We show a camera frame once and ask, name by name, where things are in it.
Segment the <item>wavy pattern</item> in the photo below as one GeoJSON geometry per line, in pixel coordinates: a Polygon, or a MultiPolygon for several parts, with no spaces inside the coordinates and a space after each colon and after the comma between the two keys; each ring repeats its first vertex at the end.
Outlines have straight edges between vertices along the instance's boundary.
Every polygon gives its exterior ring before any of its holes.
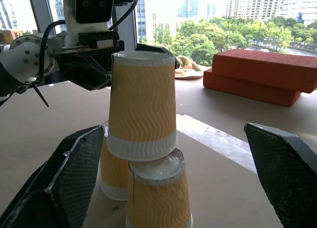
{"type": "Polygon", "coordinates": [[[101,190],[108,198],[116,201],[126,201],[128,199],[128,189],[121,187],[111,187],[101,180],[101,190]]]}
{"type": "Polygon", "coordinates": [[[191,218],[186,173],[174,183],[148,186],[128,177],[128,220],[134,228],[186,228],[191,218]]]}
{"type": "Polygon", "coordinates": [[[171,153],[177,144],[176,130],[161,140],[137,142],[126,141],[108,133],[109,151],[118,158],[130,161],[151,161],[160,159],[171,153]]]}
{"type": "Polygon", "coordinates": [[[105,137],[100,156],[102,180],[114,188],[127,188],[128,163],[128,161],[119,159],[109,152],[105,137]]]}
{"type": "Polygon", "coordinates": [[[137,142],[163,139],[175,132],[175,116],[173,64],[156,62],[151,67],[114,62],[109,131],[115,137],[137,142]]]}

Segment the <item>road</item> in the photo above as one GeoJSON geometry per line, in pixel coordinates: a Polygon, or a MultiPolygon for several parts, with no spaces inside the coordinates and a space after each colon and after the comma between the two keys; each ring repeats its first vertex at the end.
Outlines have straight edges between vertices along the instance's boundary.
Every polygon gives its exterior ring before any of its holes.
{"type": "Polygon", "coordinates": [[[285,48],[282,53],[293,54],[293,55],[301,55],[301,56],[317,56],[315,53],[310,53],[306,51],[301,51],[293,48],[285,48]]]}

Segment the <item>red brick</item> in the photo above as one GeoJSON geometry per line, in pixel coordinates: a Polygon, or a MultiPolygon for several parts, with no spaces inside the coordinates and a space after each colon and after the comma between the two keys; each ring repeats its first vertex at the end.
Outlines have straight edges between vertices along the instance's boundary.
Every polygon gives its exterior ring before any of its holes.
{"type": "Polygon", "coordinates": [[[301,94],[298,91],[224,77],[211,69],[204,72],[204,87],[283,106],[292,106],[301,94]]]}
{"type": "Polygon", "coordinates": [[[311,93],[317,88],[317,57],[234,49],[214,55],[215,74],[311,93]]]}

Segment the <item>paper cup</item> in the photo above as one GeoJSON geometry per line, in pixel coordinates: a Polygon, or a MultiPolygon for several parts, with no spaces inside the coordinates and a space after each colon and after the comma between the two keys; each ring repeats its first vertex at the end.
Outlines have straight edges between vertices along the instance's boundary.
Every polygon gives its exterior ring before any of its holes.
{"type": "MultiPolygon", "coordinates": [[[[107,126],[104,129],[105,136],[107,136],[107,126]]],[[[103,193],[110,199],[126,201],[128,194],[128,161],[116,158],[109,152],[106,137],[104,137],[101,151],[100,168],[103,193]]]]}
{"type": "Polygon", "coordinates": [[[175,149],[151,162],[129,162],[127,228],[191,228],[185,161],[175,149]]]}
{"type": "Polygon", "coordinates": [[[168,155],[177,143],[175,58],[148,51],[112,57],[109,151],[130,161],[168,155]]]}

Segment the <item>window glass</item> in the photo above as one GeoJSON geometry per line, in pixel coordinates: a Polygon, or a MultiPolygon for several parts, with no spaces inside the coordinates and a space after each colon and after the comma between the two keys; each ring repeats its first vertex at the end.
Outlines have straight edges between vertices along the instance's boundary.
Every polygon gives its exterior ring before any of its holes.
{"type": "MultiPolygon", "coordinates": [[[[53,21],[65,19],[64,10],[63,10],[63,0],[49,0],[49,2],[50,2],[53,21]]],[[[56,33],[66,31],[66,25],[62,24],[62,25],[56,26],[55,31],[56,33]]]]}
{"type": "Polygon", "coordinates": [[[139,43],[201,65],[234,48],[317,56],[317,0],[144,0],[138,8],[139,43]]]}
{"type": "Polygon", "coordinates": [[[0,0],[0,45],[37,32],[30,0],[0,0]]]}

